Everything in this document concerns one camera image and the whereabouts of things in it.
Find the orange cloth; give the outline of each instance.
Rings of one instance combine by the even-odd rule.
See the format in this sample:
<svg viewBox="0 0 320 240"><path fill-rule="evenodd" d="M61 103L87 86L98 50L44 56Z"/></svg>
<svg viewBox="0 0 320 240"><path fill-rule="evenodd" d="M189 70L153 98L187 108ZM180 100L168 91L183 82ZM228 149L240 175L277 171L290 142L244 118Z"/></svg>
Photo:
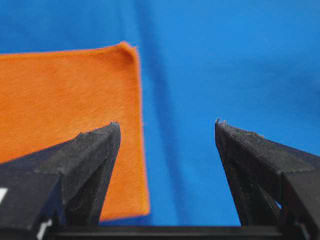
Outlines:
<svg viewBox="0 0 320 240"><path fill-rule="evenodd" d="M121 146L100 220L148 214L139 71L126 43L0 55L0 163L118 122Z"/></svg>

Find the black plastic part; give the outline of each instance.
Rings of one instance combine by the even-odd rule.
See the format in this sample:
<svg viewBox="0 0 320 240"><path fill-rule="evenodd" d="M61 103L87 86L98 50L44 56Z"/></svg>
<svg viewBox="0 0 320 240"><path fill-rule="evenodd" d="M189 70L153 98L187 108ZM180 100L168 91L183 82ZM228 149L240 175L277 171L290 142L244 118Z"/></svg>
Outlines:
<svg viewBox="0 0 320 240"><path fill-rule="evenodd" d="M274 226L115 226L64 227L50 231L46 240L109 239L210 239L280 240L283 233Z"/></svg>
<svg viewBox="0 0 320 240"><path fill-rule="evenodd" d="M66 207L76 214L84 203L78 221L97 223L120 138L119 125L111 123L0 164L0 188L7 189L0 204L0 239L2 235L36 239L41 223L52 220L63 225ZM78 192L77 200L69 204Z"/></svg>
<svg viewBox="0 0 320 240"><path fill-rule="evenodd" d="M280 213L278 205L267 192L250 180L246 173L236 165L232 157L237 158L242 152L232 152L235 151L235 146L231 145L233 143L227 138L229 133L225 130L239 133L244 131L230 128L228 125L216 124L215 126L216 146L241 225L277 225Z"/></svg>
<svg viewBox="0 0 320 240"><path fill-rule="evenodd" d="M320 239L320 157L226 123L216 122L215 142L241 223L274 210L270 197L248 187L251 181L281 203L277 225L285 234L295 227L302 239ZM257 201L250 204L252 195Z"/></svg>

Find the blue fabric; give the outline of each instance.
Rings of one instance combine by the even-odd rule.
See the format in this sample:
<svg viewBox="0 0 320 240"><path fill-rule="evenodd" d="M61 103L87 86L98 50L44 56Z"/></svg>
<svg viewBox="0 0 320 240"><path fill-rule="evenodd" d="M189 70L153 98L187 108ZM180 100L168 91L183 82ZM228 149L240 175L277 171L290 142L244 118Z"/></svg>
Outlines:
<svg viewBox="0 0 320 240"><path fill-rule="evenodd" d="M128 41L141 57L151 214L108 225L238 225L217 118L320 155L317 0L0 2L0 52Z"/></svg>

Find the blue backdrop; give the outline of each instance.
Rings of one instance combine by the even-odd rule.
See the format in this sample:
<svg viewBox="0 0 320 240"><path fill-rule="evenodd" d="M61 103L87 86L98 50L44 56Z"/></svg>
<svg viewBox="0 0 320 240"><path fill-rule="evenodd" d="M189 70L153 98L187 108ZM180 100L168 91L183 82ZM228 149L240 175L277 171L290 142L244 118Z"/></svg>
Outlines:
<svg viewBox="0 0 320 240"><path fill-rule="evenodd" d="M141 58L151 214L108 224L238 225L217 118L320 155L319 1L0 1L0 53L123 40Z"/></svg>

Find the microfiber cloth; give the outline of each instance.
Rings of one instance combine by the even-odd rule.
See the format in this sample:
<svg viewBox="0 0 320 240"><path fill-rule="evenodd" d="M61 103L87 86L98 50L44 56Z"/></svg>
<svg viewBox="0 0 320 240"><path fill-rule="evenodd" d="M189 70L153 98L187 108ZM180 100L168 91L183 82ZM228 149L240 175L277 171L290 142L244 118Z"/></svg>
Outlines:
<svg viewBox="0 0 320 240"><path fill-rule="evenodd" d="M118 122L121 145L100 220L150 212L135 48L0 55L0 83L0 163Z"/></svg>

